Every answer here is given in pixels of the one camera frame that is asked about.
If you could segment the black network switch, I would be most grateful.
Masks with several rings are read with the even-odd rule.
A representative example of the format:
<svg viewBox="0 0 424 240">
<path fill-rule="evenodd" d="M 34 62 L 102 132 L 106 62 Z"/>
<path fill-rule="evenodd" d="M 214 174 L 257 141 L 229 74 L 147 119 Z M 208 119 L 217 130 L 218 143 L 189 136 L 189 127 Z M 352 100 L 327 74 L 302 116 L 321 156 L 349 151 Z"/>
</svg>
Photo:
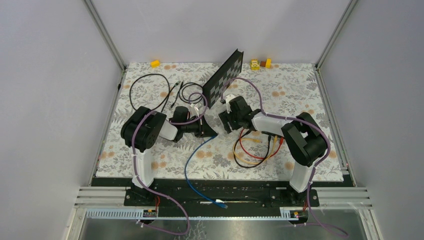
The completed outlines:
<svg viewBox="0 0 424 240">
<path fill-rule="evenodd" d="M 261 131 L 262 134 L 272 136 L 272 137 L 278 137 L 278 138 L 284 138 L 284 135 L 282 132 L 269 132 L 269 131 Z"/>
</svg>

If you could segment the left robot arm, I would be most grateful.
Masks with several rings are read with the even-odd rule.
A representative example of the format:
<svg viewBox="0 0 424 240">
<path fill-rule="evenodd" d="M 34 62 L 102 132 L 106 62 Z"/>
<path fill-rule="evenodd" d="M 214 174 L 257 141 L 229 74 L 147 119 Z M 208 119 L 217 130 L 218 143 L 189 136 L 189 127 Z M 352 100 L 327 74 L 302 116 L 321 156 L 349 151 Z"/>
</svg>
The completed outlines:
<svg viewBox="0 0 424 240">
<path fill-rule="evenodd" d="M 191 115 L 185 106 L 176 107 L 170 120 L 167 120 L 164 113 L 141 106 L 123 124 L 120 136 L 125 145 L 132 149 L 131 181 L 139 188 L 135 197 L 142 205 L 148 206 L 155 200 L 155 192 L 149 188 L 154 181 L 151 148 L 159 137 L 177 143 L 185 133 L 194 134 L 197 138 L 213 138 L 218 135 L 204 116 Z"/>
</svg>

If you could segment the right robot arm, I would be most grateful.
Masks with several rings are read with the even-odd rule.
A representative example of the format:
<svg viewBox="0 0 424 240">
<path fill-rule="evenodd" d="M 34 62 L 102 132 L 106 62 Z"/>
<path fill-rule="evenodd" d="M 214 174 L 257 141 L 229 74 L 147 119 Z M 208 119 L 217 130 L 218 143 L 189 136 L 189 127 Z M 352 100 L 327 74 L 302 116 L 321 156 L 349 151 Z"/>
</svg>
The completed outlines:
<svg viewBox="0 0 424 240">
<path fill-rule="evenodd" d="M 303 112 L 296 117 L 285 117 L 253 110 L 242 96 L 229 94 L 221 99 L 225 111 L 219 114 L 227 133 L 240 128 L 283 137 L 295 161 L 289 180 L 287 201 L 301 205 L 313 181 L 316 165 L 328 156 L 331 144 L 313 117 Z"/>
</svg>

